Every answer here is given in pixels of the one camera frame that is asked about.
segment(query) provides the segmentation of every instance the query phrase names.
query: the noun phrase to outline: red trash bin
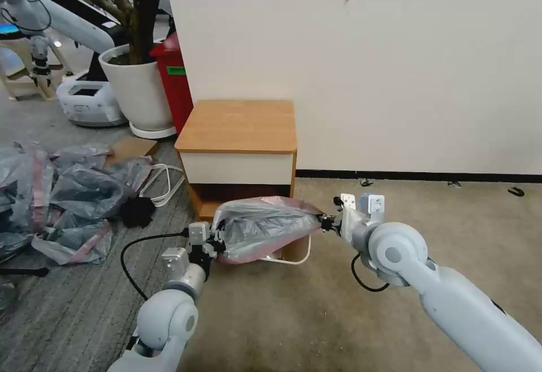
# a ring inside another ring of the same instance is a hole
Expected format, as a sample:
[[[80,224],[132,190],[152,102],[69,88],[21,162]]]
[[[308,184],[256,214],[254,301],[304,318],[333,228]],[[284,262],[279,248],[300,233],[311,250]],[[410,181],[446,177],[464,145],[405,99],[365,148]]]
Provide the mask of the red trash bin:
[[[151,56],[156,58],[158,63],[158,70],[160,71],[165,94],[168,97],[173,123],[177,133],[181,133],[181,129],[185,126],[185,122],[194,106],[177,33],[171,34],[163,43],[152,49]]]

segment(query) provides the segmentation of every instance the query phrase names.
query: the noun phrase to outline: wooden tabletop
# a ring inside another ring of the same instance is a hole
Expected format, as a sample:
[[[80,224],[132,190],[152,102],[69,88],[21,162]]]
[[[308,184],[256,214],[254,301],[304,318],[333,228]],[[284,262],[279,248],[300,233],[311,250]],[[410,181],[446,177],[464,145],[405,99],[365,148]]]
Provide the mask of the wooden tabletop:
[[[175,143],[179,152],[286,154],[297,150],[287,100],[200,100]]]

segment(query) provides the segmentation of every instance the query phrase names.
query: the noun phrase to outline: wooden nightstand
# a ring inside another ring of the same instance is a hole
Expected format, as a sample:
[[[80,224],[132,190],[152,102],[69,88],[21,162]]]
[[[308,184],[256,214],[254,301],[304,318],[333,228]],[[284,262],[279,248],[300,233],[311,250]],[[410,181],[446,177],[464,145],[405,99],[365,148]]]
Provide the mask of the wooden nightstand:
[[[286,100],[200,100],[175,143],[196,216],[209,222],[226,201],[292,197],[297,148]]]

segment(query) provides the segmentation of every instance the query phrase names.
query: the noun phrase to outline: soil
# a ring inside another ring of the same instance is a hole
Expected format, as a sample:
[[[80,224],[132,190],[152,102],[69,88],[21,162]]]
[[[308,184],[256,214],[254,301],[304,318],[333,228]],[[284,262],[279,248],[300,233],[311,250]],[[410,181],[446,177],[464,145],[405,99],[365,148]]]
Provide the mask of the soil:
[[[107,61],[109,64],[130,65],[130,55],[128,53],[115,56]]]

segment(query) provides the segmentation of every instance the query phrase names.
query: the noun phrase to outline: floor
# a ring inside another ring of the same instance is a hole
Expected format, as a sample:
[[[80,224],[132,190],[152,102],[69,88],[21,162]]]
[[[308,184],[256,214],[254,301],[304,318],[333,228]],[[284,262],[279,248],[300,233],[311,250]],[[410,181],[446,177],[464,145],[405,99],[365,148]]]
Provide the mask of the floor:
[[[80,52],[67,55],[84,65]],[[71,125],[59,106],[30,97],[10,101],[0,92],[0,146],[26,138],[54,151],[85,142],[114,142],[129,133]],[[176,163],[172,141],[160,161]],[[341,192],[385,194],[387,219],[416,227],[431,257],[464,273],[539,340],[542,340],[542,185],[505,183],[296,179],[295,196],[333,213]],[[0,371],[105,371],[122,352],[141,300],[119,264],[122,246],[134,238],[182,229],[193,218],[181,190],[144,230],[119,227],[102,265],[54,267],[44,279],[20,278],[17,305],[0,320]],[[349,265],[355,252],[334,234],[312,236],[301,266],[254,262],[213,265],[198,303],[200,321],[180,370],[190,371],[475,371],[474,365],[425,316],[409,288],[379,294],[363,290]],[[177,240],[149,241],[127,255],[147,293],[164,279],[159,256]],[[22,255],[10,266],[45,259]],[[360,269],[374,286],[379,281]]]

